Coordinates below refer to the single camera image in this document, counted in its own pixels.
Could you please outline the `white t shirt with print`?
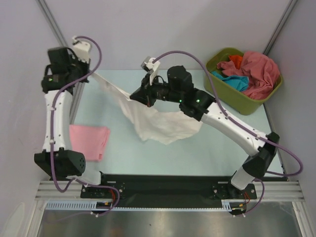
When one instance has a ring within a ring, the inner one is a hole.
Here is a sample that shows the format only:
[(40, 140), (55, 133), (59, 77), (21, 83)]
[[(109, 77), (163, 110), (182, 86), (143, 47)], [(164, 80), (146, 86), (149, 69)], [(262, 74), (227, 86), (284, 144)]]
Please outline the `white t shirt with print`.
[(134, 125), (134, 129), (142, 141), (149, 139), (168, 145), (177, 140), (189, 138), (197, 134), (202, 122), (186, 116), (183, 112), (160, 112), (131, 100), (130, 94), (110, 83), (98, 73), (92, 77), (101, 89), (110, 94), (122, 113)]

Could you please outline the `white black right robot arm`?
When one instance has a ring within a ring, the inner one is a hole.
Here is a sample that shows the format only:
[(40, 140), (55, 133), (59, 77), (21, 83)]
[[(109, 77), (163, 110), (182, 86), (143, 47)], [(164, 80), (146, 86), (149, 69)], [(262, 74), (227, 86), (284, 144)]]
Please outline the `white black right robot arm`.
[(130, 95), (130, 99), (147, 107), (156, 100), (179, 104), (186, 116), (210, 125), (236, 142), (248, 158), (230, 178), (228, 193), (233, 198), (241, 197), (247, 185), (262, 178), (276, 155), (279, 136), (275, 132), (265, 134), (237, 119), (225, 110), (207, 92), (194, 87), (192, 75), (184, 66), (173, 66), (167, 71), (168, 81), (160, 82), (157, 70), (142, 67), (146, 75), (141, 86)]

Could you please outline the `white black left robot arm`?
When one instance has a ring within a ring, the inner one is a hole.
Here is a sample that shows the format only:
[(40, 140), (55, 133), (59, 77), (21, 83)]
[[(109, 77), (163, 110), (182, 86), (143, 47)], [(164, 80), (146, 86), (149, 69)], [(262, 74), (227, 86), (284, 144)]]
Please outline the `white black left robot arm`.
[(50, 177), (79, 179), (93, 184), (92, 192), (102, 198), (109, 185), (101, 180), (99, 171), (86, 167), (84, 155), (72, 148), (70, 140), (70, 110), (74, 86), (78, 79), (87, 82), (91, 45), (80, 43), (48, 50), (50, 63), (41, 81), (46, 103), (46, 133), (42, 152), (34, 161)]

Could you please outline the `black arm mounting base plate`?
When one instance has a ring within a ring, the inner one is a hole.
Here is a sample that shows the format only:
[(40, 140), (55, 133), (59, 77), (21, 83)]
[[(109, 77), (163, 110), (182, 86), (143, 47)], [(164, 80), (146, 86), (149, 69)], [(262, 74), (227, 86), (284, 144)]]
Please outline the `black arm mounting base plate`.
[(102, 175), (101, 185), (116, 188), (122, 208), (216, 208), (222, 200), (239, 203), (257, 198), (255, 186), (239, 191), (229, 176)]

